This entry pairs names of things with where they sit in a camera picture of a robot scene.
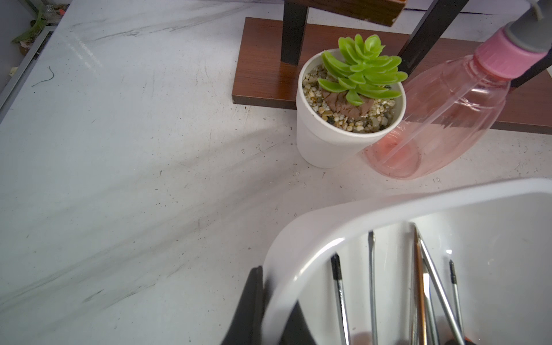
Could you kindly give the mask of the long yellow-dotted flathead screwdriver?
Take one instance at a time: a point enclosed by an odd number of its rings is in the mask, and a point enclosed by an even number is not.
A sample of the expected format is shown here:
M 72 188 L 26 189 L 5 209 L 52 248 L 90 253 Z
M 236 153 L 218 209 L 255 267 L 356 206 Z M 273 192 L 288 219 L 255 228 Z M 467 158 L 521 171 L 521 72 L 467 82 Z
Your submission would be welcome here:
M 426 321 L 426 305 L 424 294 L 424 281 L 423 281 L 423 259 L 421 254 L 420 237 L 418 229 L 413 226 L 414 240 L 413 240 L 413 265 L 414 265 L 414 312 L 412 318 L 412 344 L 428 344 L 427 333 L 427 321 Z

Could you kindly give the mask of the white plastic storage box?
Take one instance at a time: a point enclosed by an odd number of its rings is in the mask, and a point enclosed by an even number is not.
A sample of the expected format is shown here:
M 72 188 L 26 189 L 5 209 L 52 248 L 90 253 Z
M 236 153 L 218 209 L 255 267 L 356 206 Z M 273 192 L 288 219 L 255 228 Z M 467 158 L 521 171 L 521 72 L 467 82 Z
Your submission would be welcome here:
M 464 332 L 472 342 L 551 343 L 551 182 L 537 178 L 371 198 L 299 216 L 278 234 L 264 261 L 262 343 L 280 341 L 297 302 L 316 343 L 340 343 L 330 263 L 335 253 L 352 341 L 370 343 L 367 237 L 373 231 L 378 339 L 407 344 L 413 226 L 447 296 L 454 261 Z

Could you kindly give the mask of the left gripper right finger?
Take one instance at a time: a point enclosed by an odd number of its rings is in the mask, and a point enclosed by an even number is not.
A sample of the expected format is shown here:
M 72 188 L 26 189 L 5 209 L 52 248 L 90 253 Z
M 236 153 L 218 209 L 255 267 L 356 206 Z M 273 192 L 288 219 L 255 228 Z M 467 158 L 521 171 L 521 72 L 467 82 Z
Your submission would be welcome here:
M 280 339 L 281 345 L 316 345 L 306 319 L 297 302 L 287 320 L 285 330 Z

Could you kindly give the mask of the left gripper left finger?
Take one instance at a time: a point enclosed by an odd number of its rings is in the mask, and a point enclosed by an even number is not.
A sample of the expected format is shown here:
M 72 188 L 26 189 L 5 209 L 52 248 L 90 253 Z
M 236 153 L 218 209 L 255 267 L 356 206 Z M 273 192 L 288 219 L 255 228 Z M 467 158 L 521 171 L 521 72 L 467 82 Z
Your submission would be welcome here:
M 221 344 L 261 344 L 263 312 L 263 269 L 259 266 L 250 270 L 233 319 Z

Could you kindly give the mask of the black orange hex-collar screwdriver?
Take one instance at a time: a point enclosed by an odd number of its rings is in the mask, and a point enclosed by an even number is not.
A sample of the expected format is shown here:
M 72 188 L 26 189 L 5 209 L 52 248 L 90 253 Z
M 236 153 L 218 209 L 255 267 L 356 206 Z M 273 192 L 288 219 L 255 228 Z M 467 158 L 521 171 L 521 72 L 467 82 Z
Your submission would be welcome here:
M 331 257 L 331 268 L 332 268 L 332 275 L 334 279 L 333 281 L 335 285 L 336 307 L 337 307 L 337 314 L 338 314 L 338 321 L 339 321 L 340 337 L 341 337 L 342 344 L 350 345 L 351 338 L 349 334 L 349 323 L 348 323 L 347 312 L 346 312 L 346 301 L 345 301 L 345 295 L 344 295 L 344 284 L 342 280 L 342 269 L 341 269 L 340 257 L 337 253 L 335 253 Z

